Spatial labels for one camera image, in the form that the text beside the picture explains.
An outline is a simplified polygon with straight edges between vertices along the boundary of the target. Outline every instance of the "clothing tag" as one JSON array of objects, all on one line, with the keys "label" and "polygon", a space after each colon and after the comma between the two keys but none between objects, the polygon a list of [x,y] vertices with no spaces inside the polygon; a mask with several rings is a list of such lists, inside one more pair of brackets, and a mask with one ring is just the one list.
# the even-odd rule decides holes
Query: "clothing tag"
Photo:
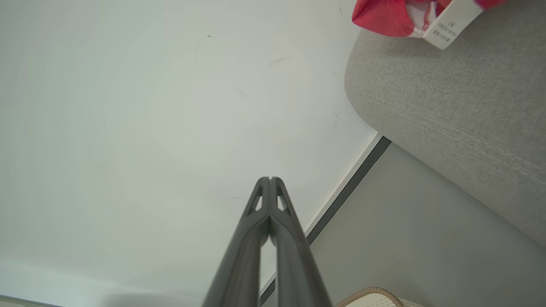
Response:
[{"label": "clothing tag", "polygon": [[474,0],[452,0],[426,30],[423,38],[444,50],[483,9]]}]

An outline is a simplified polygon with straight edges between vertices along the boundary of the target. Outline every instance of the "red cloth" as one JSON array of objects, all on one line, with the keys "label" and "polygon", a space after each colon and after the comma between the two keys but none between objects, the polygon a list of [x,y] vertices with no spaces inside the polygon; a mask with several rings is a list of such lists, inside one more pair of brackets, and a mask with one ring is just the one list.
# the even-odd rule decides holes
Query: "red cloth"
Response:
[{"label": "red cloth", "polygon": [[[452,0],[411,0],[414,3],[436,2],[436,16],[439,16],[444,8]],[[503,3],[505,0],[474,0],[484,10]],[[407,0],[358,0],[353,11],[353,22],[370,31],[393,37],[406,37],[412,35],[416,26],[406,10]],[[418,30],[426,30],[428,27],[429,12],[425,12],[424,26]]]}]

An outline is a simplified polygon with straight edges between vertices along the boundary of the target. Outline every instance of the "gray floor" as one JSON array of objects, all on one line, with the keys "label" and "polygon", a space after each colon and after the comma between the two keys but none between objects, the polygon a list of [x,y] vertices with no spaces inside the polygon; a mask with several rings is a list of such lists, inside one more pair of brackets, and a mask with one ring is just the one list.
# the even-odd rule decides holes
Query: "gray floor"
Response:
[{"label": "gray floor", "polygon": [[394,144],[311,249],[334,304],[378,286],[425,307],[546,306],[546,251]]}]

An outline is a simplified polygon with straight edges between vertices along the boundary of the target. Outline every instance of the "black baseboard trim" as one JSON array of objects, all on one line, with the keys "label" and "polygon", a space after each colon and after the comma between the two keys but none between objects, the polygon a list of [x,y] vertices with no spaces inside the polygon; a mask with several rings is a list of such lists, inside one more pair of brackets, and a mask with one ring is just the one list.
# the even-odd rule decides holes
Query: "black baseboard trim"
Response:
[{"label": "black baseboard trim", "polygon": [[[362,181],[364,176],[366,176],[372,166],[377,162],[379,157],[381,157],[381,155],[385,152],[387,147],[389,147],[390,143],[390,140],[386,137],[382,137],[379,142],[377,142],[377,145],[372,149],[371,153],[366,157],[362,165],[358,168],[356,173],[354,173],[351,179],[349,179],[347,185],[343,188],[343,190],[341,190],[340,194],[336,197],[332,205],[328,208],[328,210],[326,210],[324,215],[321,217],[313,230],[311,230],[311,232],[307,236],[307,242],[309,243],[309,245],[313,243],[313,241],[318,237],[324,227],[326,227],[328,222],[330,222],[332,217],[334,217],[341,205],[347,200],[349,195],[351,195],[354,189]],[[260,306],[262,306],[265,301],[271,296],[271,294],[273,294],[273,291],[275,290],[275,282],[276,280],[273,280],[269,287],[267,287],[267,289],[264,291],[262,296],[260,296]]]}]

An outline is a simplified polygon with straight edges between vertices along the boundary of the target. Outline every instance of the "gray upholstered sofa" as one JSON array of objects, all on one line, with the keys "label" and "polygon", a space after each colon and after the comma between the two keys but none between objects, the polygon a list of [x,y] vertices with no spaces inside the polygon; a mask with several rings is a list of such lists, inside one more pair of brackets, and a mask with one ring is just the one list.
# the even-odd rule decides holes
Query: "gray upholstered sofa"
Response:
[{"label": "gray upholstered sofa", "polygon": [[543,246],[545,16],[545,1],[508,1],[443,51],[362,30],[345,75],[368,124]]}]

